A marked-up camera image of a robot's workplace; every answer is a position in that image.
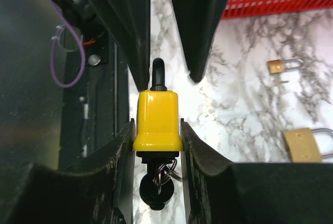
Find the small brass padlock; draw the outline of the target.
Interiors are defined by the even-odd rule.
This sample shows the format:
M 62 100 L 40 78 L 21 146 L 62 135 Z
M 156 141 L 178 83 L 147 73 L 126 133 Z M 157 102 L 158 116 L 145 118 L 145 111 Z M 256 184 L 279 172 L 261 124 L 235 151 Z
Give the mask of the small brass padlock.
M 299 69 L 303 66 L 304 61 L 299 58 L 286 59 L 286 60 L 270 60 L 267 62 L 267 67 L 270 74 L 283 73 L 290 70 Z

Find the yellow black padlock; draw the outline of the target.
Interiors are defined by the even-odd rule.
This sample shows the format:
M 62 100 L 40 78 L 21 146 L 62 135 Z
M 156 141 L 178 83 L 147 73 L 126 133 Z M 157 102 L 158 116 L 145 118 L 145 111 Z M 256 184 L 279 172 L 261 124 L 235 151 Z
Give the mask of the yellow black padlock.
M 139 185 L 141 199 L 152 210 L 164 209 L 174 194 L 173 180 L 182 179 L 175 169 L 183 142 L 179 133 L 178 95 L 165 85 L 161 58 L 153 61 L 151 88 L 138 97 L 133 151 L 147 166 Z

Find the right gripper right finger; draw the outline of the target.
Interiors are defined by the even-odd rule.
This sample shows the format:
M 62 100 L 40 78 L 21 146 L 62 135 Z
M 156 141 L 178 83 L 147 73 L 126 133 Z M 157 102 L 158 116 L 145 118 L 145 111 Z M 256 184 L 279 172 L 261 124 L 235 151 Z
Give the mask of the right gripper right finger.
M 234 163 L 181 122 L 187 223 L 332 223 L 332 164 Z

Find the large brass padlock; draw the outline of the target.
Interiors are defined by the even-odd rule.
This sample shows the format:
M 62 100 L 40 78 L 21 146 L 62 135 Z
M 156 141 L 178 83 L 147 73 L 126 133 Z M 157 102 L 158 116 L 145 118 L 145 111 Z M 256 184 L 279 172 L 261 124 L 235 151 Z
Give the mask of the large brass padlock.
M 320 153 L 314 137 L 315 133 L 326 133 L 332 137 L 332 129 L 329 128 L 301 128 L 283 131 L 287 152 L 293 163 L 322 163 L 323 160 L 332 158 L 332 152 Z

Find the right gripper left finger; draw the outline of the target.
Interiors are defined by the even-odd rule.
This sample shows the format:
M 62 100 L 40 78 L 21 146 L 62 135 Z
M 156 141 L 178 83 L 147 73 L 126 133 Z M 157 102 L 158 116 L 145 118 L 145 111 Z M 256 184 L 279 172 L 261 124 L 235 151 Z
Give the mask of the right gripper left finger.
M 65 170 L 1 162 L 1 223 L 132 223 L 135 122 Z

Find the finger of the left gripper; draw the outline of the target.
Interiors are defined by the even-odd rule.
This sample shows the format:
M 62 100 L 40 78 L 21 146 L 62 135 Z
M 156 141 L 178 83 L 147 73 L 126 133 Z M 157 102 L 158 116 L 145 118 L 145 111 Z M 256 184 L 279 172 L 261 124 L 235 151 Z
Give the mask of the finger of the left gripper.
M 150 67 L 150 0 L 90 0 L 126 57 L 138 90 L 146 90 Z
M 190 78 L 199 83 L 228 0 L 172 0 Z

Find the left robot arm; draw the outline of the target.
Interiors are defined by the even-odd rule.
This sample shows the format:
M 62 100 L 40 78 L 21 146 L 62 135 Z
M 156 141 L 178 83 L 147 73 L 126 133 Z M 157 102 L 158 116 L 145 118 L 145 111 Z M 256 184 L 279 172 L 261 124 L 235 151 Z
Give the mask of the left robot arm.
M 150 0 L 52 0 L 68 24 L 89 39 L 109 32 L 124 51 L 139 91 L 165 91 L 161 58 L 150 60 Z M 190 78 L 202 80 L 228 0 L 172 0 Z

